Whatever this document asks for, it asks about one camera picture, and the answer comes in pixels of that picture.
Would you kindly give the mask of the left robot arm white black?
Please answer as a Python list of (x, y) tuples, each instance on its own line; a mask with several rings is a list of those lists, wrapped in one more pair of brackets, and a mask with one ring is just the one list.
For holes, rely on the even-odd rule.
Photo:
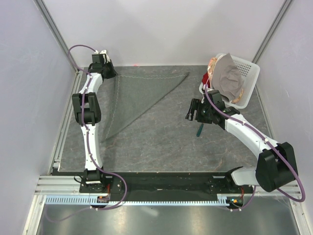
[(108, 185), (100, 171), (103, 164), (99, 153), (98, 129), (102, 115), (97, 92), (105, 79), (114, 78), (116, 75), (107, 51), (96, 51), (92, 55), (92, 63), (82, 89), (72, 95), (75, 120), (81, 126), (84, 138), (83, 180), (96, 192), (105, 191)]

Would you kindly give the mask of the grey-green cloth napkin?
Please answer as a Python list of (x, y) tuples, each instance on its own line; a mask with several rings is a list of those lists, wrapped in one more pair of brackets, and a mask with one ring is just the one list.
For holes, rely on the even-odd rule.
[(111, 112), (102, 142), (115, 136), (181, 84), (189, 73), (170, 75), (120, 75), (115, 82)]

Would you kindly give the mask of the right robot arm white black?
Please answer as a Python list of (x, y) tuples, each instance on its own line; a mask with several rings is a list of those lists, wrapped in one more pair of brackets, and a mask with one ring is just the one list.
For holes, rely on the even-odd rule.
[(203, 124), (216, 124), (239, 139), (257, 158), (257, 166), (237, 167), (228, 171), (224, 187), (234, 193), (243, 185), (257, 185), (272, 192), (294, 181), (298, 175), (293, 147), (279, 143), (253, 127), (240, 113), (226, 107), (217, 90), (208, 91), (203, 99), (193, 98), (185, 117)]

